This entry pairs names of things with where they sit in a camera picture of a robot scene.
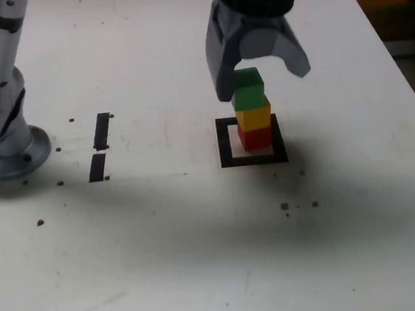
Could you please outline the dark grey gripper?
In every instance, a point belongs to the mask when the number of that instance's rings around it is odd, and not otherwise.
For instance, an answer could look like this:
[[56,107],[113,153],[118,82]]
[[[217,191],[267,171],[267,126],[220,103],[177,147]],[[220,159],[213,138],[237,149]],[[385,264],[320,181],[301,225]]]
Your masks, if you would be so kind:
[[299,78],[310,72],[309,59],[283,16],[260,18],[234,11],[222,0],[211,4],[205,53],[220,102],[231,101],[235,88],[234,69],[242,59],[274,56]]

